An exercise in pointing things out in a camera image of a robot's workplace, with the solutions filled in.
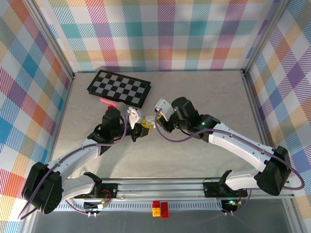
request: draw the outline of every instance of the colorful plaid backdrop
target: colorful plaid backdrop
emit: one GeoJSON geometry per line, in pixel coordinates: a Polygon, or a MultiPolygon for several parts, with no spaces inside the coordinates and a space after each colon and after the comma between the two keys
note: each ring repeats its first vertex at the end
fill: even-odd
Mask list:
{"type": "Polygon", "coordinates": [[[31,166],[44,162],[69,77],[22,0],[0,2],[0,232],[14,233],[31,166]]]}
{"type": "Polygon", "coordinates": [[[306,182],[305,189],[295,194],[311,232],[310,12],[310,0],[290,1],[251,70],[251,81],[270,143],[288,148],[292,164],[306,182]]]}
{"type": "Polygon", "coordinates": [[[241,69],[276,2],[37,0],[76,71],[116,72],[241,69]]]}

